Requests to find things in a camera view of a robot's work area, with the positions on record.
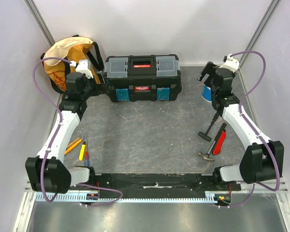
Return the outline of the black plastic tool box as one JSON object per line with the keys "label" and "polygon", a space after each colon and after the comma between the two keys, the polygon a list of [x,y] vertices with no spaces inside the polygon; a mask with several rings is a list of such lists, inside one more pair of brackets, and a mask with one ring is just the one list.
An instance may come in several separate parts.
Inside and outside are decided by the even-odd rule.
{"label": "black plastic tool box", "polygon": [[182,90],[176,54],[109,56],[103,76],[112,102],[175,101]]}

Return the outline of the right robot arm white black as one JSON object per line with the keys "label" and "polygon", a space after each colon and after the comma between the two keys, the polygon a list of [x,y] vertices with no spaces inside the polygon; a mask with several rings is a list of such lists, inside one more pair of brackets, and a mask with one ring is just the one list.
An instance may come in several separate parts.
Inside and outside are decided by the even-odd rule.
{"label": "right robot arm white black", "polygon": [[210,88],[212,106],[216,117],[222,117],[241,140],[245,153],[239,164],[217,167],[212,177],[212,186],[223,190],[229,182],[243,181],[247,184],[260,184],[282,177],[284,146],[266,136],[232,92],[232,82],[238,69],[238,61],[226,61],[218,66],[208,62],[199,80]]}

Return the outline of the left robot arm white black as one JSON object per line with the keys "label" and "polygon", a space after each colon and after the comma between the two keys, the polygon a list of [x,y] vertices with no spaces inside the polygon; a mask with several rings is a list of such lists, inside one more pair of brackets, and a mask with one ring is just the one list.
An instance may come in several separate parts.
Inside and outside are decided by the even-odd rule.
{"label": "left robot arm white black", "polygon": [[87,75],[87,71],[67,75],[67,89],[58,107],[56,125],[36,157],[25,162],[33,191],[64,194],[77,184],[87,190],[97,184],[92,168],[80,166],[69,170],[64,165],[66,148],[87,109],[87,100],[100,94],[95,79]]}

